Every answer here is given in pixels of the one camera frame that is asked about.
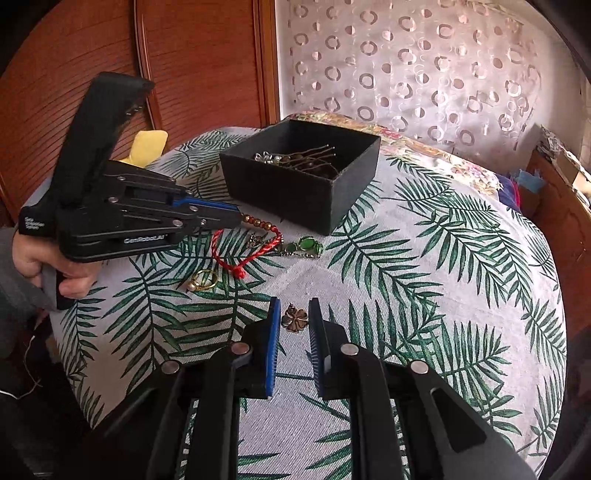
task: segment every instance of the yellow object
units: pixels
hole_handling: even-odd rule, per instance
[[[168,134],[164,130],[142,130],[137,132],[131,145],[129,157],[120,161],[144,168],[162,155],[167,138]]]

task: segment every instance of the wooden furniture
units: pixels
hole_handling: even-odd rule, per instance
[[[591,325],[591,213],[554,166],[537,150],[527,171],[540,171],[546,185],[532,221],[544,233],[562,290],[567,336]]]
[[[12,219],[51,173],[90,80],[108,70],[155,81],[121,136],[161,128],[175,147],[225,125],[278,119],[273,0],[61,0],[0,77],[0,197]]]

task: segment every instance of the rivet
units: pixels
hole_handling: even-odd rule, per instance
[[[410,364],[410,370],[419,375],[424,375],[429,371],[429,366],[422,360],[415,360]]]
[[[230,348],[232,350],[232,353],[234,353],[234,355],[245,355],[246,353],[249,352],[249,350],[251,349],[251,346],[248,345],[248,343],[235,342],[232,344],[232,346]]]
[[[163,374],[172,375],[178,372],[181,368],[181,364],[179,364],[175,360],[166,360],[161,366],[160,370],[162,370]]]
[[[354,343],[343,343],[340,346],[340,351],[347,356],[354,356],[359,353],[359,347]]]

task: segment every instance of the wooden cabinet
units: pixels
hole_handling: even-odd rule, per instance
[[[534,150],[530,173],[546,181],[532,221],[544,233],[558,272],[569,338],[591,325],[591,213],[553,165]]]

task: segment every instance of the human hand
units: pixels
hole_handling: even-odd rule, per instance
[[[60,294],[70,299],[88,295],[102,266],[101,262],[76,263],[68,260],[51,240],[21,235],[18,231],[12,239],[12,261],[17,271],[37,287],[41,287],[43,264],[59,270],[66,278],[59,285]]]

